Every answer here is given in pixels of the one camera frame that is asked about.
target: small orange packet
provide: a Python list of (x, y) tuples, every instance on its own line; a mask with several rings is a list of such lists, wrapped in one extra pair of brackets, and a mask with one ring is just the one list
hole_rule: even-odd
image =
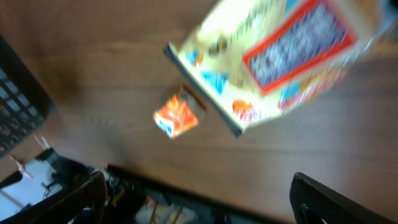
[(205, 117), (205, 109), (186, 89), (181, 88), (154, 113), (154, 120), (170, 139), (192, 129)]

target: plastic packaging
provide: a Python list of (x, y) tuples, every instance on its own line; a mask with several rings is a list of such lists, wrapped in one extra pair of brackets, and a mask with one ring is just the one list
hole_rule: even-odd
[(378, 7), (374, 0), (223, 0), (168, 53), (239, 135), (341, 80), (381, 37)]
[(195, 127), (204, 117), (202, 105), (184, 88), (154, 113), (156, 124), (171, 139)]

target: red border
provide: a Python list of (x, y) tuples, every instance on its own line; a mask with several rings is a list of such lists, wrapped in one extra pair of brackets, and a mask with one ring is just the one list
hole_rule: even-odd
[[(338, 16), (338, 22), (342, 23), (344, 25), (347, 24), (347, 34), (345, 39), (338, 45), (334, 46), (332, 49), (322, 52), (318, 54), (318, 57), (309, 60), (307, 63), (304, 63), (303, 65), (297, 67), (295, 70), (291, 71), (290, 73), (284, 75), (282, 78), (277, 79), (276, 81), (268, 84), (267, 86), (261, 86), (260, 83), (258, 83), (256, 77), (252, 73), (249, 65), (249, 60), (255, 56), (256, 54), (263, 52), (266, 47), (268, 47), (270, 44), (273, 42), (276, 42), (278, 38), (282, 35), (284, 35), (287, 31), (290, 30), (290, 28), (296, 23), (298, 19), (301, 19), (305, 16), (305, 13), (309, 10), (312, 10), (315, 8), (318, 2), (325, 2), (329, 7), (333, 8), (333, 12), (337, 14)], [(271, 34), (268, 38), (264, 39), (260, 44), (255, 46), (253, 49), (247, 51), (243, 55), (243, 62), (246, 68), (249, 70), (250, 74), (252, 75), (254, 81), (257, 83), (258, 87), (261, 90), (261, 93), (263, 95), (266, 95), (270, 91), (274, 90), (275, 88), (283, 85), (284, 83), (288, 82), (289, 80), (297, 77), (300, 75), (302, 72), (308, 70), (309, 68), (318, 65), (319, 63), (331, 58), (332, 56), (340, 53), (341, 51), (347, 49), (348, 47), (351, 47), (353, 44), (357, 43), (359, 40), (358, 37), (354, 34), (354, 32), (351, 30), (352, 26), (348, 23), (348, 21), (342, 16), (341, 13), (339, 13), (339, 10), (337, 10), (336, 6), (334, 4), (331, 4), (329, 0), (307, 0), (306, 3), (302, 4), (296, 12), (290, 16), (290, 18), (279, 28), (277, 29), (273, 34)]]

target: snack bag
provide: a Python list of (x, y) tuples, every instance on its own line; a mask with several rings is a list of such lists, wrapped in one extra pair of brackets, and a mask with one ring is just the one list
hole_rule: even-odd
[(375, 0), (222, 0), (167, 53), (236, 135), (331, 88), (380, 38)]
[(156, 124), (174, 139), (198, 125), (205, 110), (187, 90), (181, 88), (168, 102), (154, 113)]

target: wooden table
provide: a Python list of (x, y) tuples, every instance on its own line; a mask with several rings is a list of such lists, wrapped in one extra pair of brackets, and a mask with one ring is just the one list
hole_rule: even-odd
[(163, 55), (214, 0), (0, 0), (0, 32), (58, 106), (41, 130), (64, 156), (294, 220), (303, 172), (398, 222), (397, 60), (357, 66), (318, 101), (236, 139), (215, 109), (169, 140), (152, 113), (186, 83)]

